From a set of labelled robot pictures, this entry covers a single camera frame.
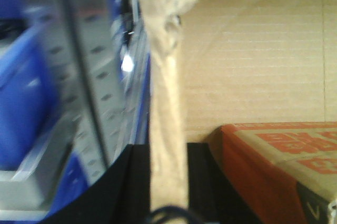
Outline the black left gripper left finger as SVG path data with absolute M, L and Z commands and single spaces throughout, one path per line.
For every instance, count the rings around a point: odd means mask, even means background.
M 127 145 L 80 197 L 43 223 L 145 223 L 150 213 L 150 146 Z

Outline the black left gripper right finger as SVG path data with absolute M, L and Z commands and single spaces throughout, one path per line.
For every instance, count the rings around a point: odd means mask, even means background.
M 209 145 L 189 143 L 189 209 L 206 223 L 261 223 L 216 163 Z

